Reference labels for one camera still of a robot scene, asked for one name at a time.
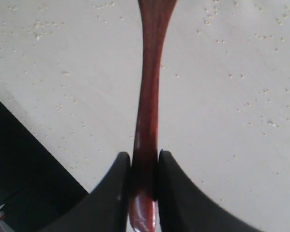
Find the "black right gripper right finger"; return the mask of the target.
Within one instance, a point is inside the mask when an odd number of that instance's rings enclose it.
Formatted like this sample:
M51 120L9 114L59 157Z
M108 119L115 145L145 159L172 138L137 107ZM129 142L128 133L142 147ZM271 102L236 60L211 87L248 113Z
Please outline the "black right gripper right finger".
M169 151L158 160L158 208L163 232L256 232L204 194Z

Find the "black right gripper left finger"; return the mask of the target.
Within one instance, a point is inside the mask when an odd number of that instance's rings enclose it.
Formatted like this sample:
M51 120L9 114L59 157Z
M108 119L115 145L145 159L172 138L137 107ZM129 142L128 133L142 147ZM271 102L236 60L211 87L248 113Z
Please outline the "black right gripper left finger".
M97 187L43 232L125 232L130 156L120 152Z

